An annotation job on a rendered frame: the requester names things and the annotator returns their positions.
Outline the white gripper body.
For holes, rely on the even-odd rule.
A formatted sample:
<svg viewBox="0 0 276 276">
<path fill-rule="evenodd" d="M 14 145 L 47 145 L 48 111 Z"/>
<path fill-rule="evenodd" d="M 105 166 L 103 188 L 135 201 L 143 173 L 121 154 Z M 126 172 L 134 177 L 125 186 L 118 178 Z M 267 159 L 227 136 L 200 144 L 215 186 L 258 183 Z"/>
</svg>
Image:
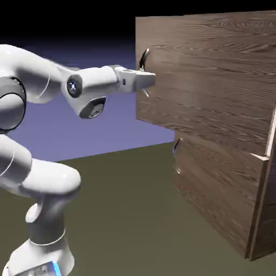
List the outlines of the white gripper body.
<svg viewBox="0 0 276 276">
<path fill-rule="evenodd" d="M 156 74 L 151 72 L 137 71 L 135 82 L 137 91 L 152 87 L 156 83 Z"/>
</svg>

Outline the large wood cabinet door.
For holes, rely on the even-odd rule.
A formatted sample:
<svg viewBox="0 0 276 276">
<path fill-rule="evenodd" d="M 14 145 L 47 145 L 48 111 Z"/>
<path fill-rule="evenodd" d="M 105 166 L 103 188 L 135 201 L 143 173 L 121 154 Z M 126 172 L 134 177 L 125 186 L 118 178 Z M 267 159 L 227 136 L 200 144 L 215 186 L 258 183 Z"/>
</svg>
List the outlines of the large wood cabinet door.
<svg viewBox="0 0 276 276">
<path fill-rule="evenodd" d="M 268 156 L 276 131 L 276 10 L 138 17 L 155 86 L 139 120 Z"/>
</svg>

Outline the small wood cabinet door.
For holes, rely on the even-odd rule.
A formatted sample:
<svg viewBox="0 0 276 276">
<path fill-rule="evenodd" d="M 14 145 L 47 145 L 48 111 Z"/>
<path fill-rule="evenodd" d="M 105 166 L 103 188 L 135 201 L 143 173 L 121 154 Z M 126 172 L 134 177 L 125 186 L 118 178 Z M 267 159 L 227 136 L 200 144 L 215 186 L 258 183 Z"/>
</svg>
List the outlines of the small wood cabinet door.
<svg viewBox="0 0 276 276">
<path fill-rule="evenodd" d="M 269 158 L 175 133 L 175 186 L 244 258 L 248 258 Z"/>
</svg>

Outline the dark wood cabinet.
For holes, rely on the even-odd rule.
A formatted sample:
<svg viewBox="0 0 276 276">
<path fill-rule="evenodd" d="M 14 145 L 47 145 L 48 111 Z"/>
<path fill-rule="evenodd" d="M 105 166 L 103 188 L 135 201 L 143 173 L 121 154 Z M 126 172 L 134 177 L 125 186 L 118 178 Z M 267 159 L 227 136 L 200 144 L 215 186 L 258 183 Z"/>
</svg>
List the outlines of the dark wood cabinet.
<svg viewBox="0 0 276 276">
<path fill-rule="evenodd" d="M 139 61 L 140 58 L 136 57 L 138 67 Z M 276 131 L 272 151 L 267 157 L 269 161 L 264 177 L 264 184 L 260 192 L 252 245 L 248 257 L 251 260 L 276 252 Z"/>
</svg>

